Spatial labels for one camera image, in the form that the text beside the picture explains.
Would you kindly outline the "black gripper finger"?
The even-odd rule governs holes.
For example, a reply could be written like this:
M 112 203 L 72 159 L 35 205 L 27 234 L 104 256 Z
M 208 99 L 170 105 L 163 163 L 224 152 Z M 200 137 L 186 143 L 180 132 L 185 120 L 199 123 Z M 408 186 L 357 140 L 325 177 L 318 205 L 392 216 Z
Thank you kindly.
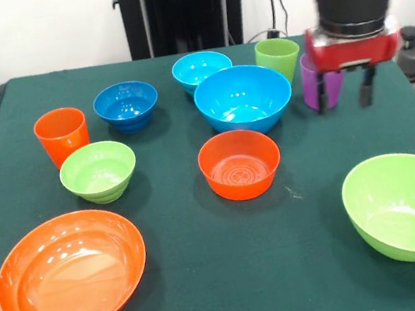
M 326 94 L 325 75 L 321 72 L 316 74 L 318 113 L 324 114 L 328 110 L 328 95 Z
M 363 82 L 360 85 L 359 90 L 359 102 L 360 106 L 368 107 L 372 105 L 373 92 L 374 92 L 374 76 L 376 70 L 374 66 L 365 66 L 364 67 L 364 77 Z

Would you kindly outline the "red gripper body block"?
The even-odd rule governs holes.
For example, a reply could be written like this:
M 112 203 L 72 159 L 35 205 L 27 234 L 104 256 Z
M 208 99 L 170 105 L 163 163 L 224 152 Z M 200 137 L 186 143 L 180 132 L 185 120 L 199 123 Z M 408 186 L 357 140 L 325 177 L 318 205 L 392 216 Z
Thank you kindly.
M 339 72 L 392 59 L 398 50 L 399 24 L 393 15 L 386 16 L 381 32 L 361 39 L 330 37 L 319 28 L 308 29 L 304 36 L 306 54 L 317 73 Z

